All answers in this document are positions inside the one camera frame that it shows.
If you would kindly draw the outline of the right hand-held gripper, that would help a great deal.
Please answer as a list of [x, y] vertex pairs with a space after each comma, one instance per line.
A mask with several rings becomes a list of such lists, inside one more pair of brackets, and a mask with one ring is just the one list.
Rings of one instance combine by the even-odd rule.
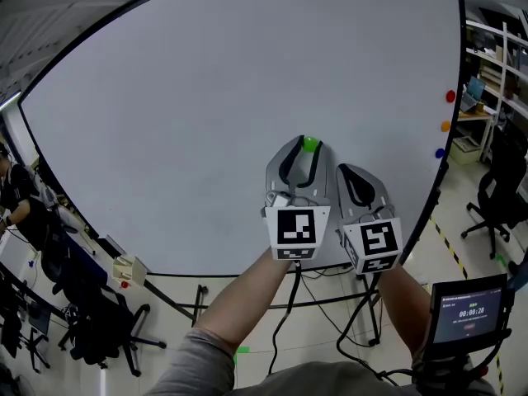
[[393, 218], [394, 206], [384, 183], [345, 163], [337, 166], [336, 183], [344, 223], [339, 229], [341, 245], [356, 274], [393, 269], [403, 253], [403, 239], [400, 218]]

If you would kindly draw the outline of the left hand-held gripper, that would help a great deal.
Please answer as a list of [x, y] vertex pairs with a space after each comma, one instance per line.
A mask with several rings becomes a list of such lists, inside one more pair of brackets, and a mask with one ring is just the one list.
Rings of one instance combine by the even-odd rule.
[[[313, 260], [322, 246], [331, 211], [328, 148], [319, 140], [316, 151], [306, 153], [303, 143], [303, 135], [294, 137], [266, 167], [262, 218], [272, 256], [279, 261]], [[290, 180], [294, 164], [294, 179]]]

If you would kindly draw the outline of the person's left forearm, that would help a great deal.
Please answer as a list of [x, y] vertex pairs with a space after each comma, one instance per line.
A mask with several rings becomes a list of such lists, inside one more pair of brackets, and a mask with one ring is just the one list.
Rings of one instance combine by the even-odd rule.
[[267, 249], [217, 295], [195, 327], [235, 352], [270, 307], [291, 265], [274, 259]]

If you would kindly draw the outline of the person's right forearm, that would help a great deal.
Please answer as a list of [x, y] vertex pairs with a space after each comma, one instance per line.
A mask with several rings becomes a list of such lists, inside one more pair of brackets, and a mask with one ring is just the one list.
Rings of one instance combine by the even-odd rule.
[[378, 288], [390, 321], [415, 359], [427, 339], [431, 296], [400, 264], [380, 274]]

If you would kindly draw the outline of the white storage box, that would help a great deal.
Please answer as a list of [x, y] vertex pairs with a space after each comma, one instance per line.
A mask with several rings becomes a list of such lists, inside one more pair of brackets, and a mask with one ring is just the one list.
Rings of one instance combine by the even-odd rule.
[[460, 166], [471, 164], [479, 159], [481, 148], [469, 137], [452, 140], [449, 155]]

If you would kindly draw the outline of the black timer display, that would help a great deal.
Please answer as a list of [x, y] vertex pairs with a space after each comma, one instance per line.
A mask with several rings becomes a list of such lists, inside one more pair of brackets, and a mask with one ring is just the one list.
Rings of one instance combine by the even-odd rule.
[[506, 274], [435, 283], [426, 349], [454, 356], [496, 345], [507, 299]]

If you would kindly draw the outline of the open grey laptop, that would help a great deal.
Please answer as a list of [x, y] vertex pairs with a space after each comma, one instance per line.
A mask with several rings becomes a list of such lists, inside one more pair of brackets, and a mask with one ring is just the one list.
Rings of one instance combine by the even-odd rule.
[[475, 76], [471, 76], [460, 101], [462, 112], [471, 112], [480, 102], [485, 83]]

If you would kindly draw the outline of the black whiteboard stand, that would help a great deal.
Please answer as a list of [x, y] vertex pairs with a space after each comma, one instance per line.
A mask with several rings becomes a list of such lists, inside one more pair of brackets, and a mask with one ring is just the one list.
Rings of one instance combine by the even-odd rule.
[[[418, 220], [417, 227], [412, 232], [412, 238], [414, 238], [414, 241], [412, 241], [411, 243], [408, 243], [408, 245], [403, 250], [403, 255], [399, 258], [398, 263], [400, 265], [403, 266], [405, 262], [410, 258], [411, 250], [414, 248], [414, 246], [418, 242], [420, 234], [425, 228], [427, 221], [430, 219], [434, 208], [438, 204], [438, 199], [440, 195], [441, 195], [440, 187], [438, 186], [434, 187], [433, 192], [432, 192], [432, 197], [427, 201], [424, 211], [422, 212]], [[333, 304], [339, 301], [361, 299], [360, 303], [358, 304], [358, 307], [362, 308], [364, 304], [368, 304], [369, 309], [370, 309], [370, 318], [374, 326], [375, 337], [369, 341], [368, 345], [362, 345], [362, 344], [359, 344], [353, 341], [351, 338], [349, 338], [347, 336], [347, 332], [341, 332], [341, 333], [344, 334], [346, 339], [350, 340], [351, 342], [353, 342], [355, 345], [359, 347], [370, 348], [370, 347], [378, 345], [380, 343], [381, 322], [376, 321], [374, 307], [380, 301], [380, 296], [379, 296], [379, 291], [374, 289], [375, 280], [372, 280], [371, 284], [369, 285], [368, 281], [365, 278], [365, 275], [356, 274], [356, 277], [363, 283], [363, 286], [365, 288], [364, 292], [344, 295], [342, 297], [336, 297], [332, 299], [321, 299], [321, 300], [313, 299], [312, 301], [309, 301], [309, 302], [295, 303], [295, 296], [299, 288], [299, 284], [301, 282], [304, 282], [304, 278], [307, 278], [310, 280], [317, 280], [318, 278], [322, 276], [326, 276], [326, 277], [342, 276], [346, 273], [352, 272], [352, 269], [350, 269], [347, 271], [341, 271], [335, 274], [326, 275], [325, 274], [326, 270], [327, 268], [325, 267], [322, 271], [318, 273], [317, 277], [306, 276], [300, 266], [297, 266], [293, 271], [288, 271], [288, 274], [295, 275], [294, 284], [292, 285], [292, 291], [290, 292], [289, 302], [287, 304], [275, 304], [275, 305], [272, 304], [269, 306], [269, 309], [285, 309], [289, 313], [293, 308], [301, 308], [301, 307], [309, 307], [309, 306], [318, 306], [319, 308], [322, 308], [323, 304]], [[158, 274], [158, 273], [148, 273], [147, 274], [147, 278], [158, 277], [158, 276], [159, 277], [175, 277], [175, 275], [165, 275], [165, 274]], [[196, 291], [195, 302], [193, 304], [183, 304], [183, 303], [178, 303], [174, 301], [169, 296], [164, 294], [158, 287], [156, 287], [148, 279], [145, 281], [144, 286], [153, 295], [158, 297], [161, 301], [166, 303], [171, 308], [175, 309], [178, 313], [184, 316], [187, 316], [192, 321], [192, 324], [195, 324], [201, 312], [205, 311], [208, 308], [207, 304], [202, 304], [202, 302], [204, 301], [204, 297], [206, 297], [209, 292], [208, 288], [205, 285], [198, 285], [197, 291]]]

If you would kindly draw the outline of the beige plastic box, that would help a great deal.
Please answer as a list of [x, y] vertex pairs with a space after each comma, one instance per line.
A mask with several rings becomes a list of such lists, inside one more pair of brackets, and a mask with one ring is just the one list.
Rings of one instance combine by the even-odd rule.
[[122, 255], [112, 262], [112, 279], [126, 287], [144, 287], [148, 272], [148, 268], [137, 257]]

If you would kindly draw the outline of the black whiteboard eraser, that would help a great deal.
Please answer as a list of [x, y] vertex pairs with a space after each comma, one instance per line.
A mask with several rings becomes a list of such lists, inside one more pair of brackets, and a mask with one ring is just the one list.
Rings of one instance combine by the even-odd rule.
[[126, 254], [125, 250], [110, 235], [106, 235], [105, 240], [113, 248], [114, 258], [123, 256]]

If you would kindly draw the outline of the white storage shelf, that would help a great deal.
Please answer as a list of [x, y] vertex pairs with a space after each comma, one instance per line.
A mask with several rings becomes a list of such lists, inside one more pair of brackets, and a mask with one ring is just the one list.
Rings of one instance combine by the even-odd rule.
[[481, 101], [495, 123], [510, 120], [528, 135], [528, 40], [506, 22], [466, 21], [469, 74], [483, 83]]

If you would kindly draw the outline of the person's grey shirt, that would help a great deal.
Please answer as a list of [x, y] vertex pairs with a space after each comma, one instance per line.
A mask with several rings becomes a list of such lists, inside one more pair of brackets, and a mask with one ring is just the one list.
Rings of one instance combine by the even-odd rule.
[[351, 361], [313, 361], [277, 371], [261, 383], [234, 387], [233, 354], [225, 342], [192, 328], [157, 383], [144, 396], [497, 396], [478, 379], [467, 389], [441, 389], [420, 380], [394, 386]]

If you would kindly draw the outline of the black laptop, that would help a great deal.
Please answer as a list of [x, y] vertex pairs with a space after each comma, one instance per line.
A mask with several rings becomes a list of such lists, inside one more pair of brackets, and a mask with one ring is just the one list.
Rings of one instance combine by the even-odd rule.
[[43, 335], [48, 335], [51, 310], [49, 307], [31, 301], [27, 308], [29, 324]]

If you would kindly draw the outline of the ceiling light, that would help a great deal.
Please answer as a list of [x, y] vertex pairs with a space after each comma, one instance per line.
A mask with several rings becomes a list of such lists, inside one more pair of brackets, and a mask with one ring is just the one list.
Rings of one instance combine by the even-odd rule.
[[0, 111], [3, 111], [5, 110], [8, 106], [10, 106], [14, 101], [16, 101], [18, 99], [18, 97], [21, 95], [21, 91], [18, 91], [18, 92], [15, 92], [14, 94], [12, 94], [9, 98], [7, 98], [6, 100], [2, 101], [0, 103]]

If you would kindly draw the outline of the black display mount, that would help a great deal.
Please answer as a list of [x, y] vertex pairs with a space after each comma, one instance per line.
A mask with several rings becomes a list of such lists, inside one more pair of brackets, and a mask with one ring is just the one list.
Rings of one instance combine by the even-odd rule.
[[512, 311], [514, 294], [507, 288], [507, 306], [502, 335], [496, 345], [454, 356], [439, 356], [426, 349], [427, 340], [423, 347], [423, 360], [427, 363], [423, 371], [415, 371], [415, 377], [435, 384], [443, 384], [447, 389], [464, 389], [473, 381], [486, 374], [488, 364], [498, 353], [502, 342], [509, 338], [512, 330], [507, 326]]

